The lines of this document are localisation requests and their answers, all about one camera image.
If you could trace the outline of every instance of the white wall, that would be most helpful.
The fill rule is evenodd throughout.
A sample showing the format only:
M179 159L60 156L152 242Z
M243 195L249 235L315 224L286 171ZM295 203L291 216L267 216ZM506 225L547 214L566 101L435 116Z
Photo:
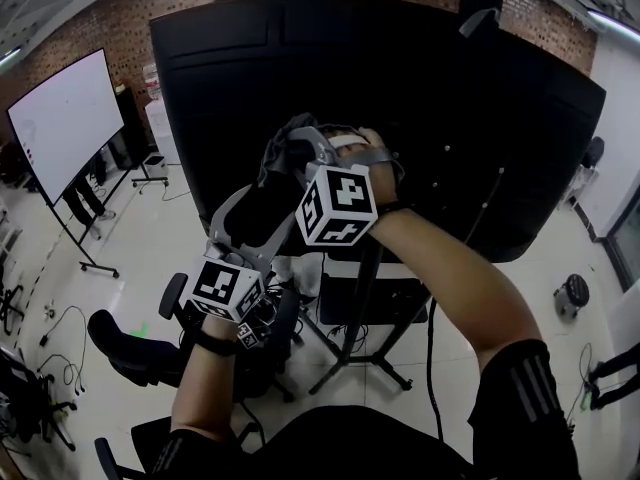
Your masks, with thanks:
M596 235L605 236L640 185L640 46L612 32L600 35L591 78L607 91L595 132L605 151L580 206Z

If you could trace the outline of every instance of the small black stool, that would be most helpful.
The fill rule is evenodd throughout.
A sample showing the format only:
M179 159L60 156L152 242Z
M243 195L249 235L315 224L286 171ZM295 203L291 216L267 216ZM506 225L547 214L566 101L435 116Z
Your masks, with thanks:
M589 303L589 287L581 276L571 274L553 297L558 314L575 319L578 311Z

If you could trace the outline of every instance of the black sleeve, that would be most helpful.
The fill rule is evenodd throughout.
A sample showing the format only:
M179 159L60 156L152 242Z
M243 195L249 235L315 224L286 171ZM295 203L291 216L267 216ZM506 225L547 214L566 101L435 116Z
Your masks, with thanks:
M191 430L171 432L153 469L153 480L229 477L244 453L236 443L220 444Z
M473 427L474 464L486 478L580 478L544 342L502 349L480 377Z

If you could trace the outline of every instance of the whiteboard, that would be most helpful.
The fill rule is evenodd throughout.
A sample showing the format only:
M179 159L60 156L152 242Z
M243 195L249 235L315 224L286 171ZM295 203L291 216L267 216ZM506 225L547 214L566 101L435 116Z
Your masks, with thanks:
M56 73L8 113L17 140L52 204L124 126L104 50Z

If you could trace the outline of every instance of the brick wall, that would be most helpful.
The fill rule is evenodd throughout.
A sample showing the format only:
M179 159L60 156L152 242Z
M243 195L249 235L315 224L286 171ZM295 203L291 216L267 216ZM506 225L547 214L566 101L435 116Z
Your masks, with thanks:
M99 0L56 30L25 60L0 77L0 110L79 57L104 47L114 85L135 94L150 132L144 106L150 101L142 67L152 62L150 19L213 0ZM407 0L456 12L460 0ZM501 27L551 52L585 74L591 71L596 35L560 7L541 0L504 0ZM10 137L4 112L0 140Z

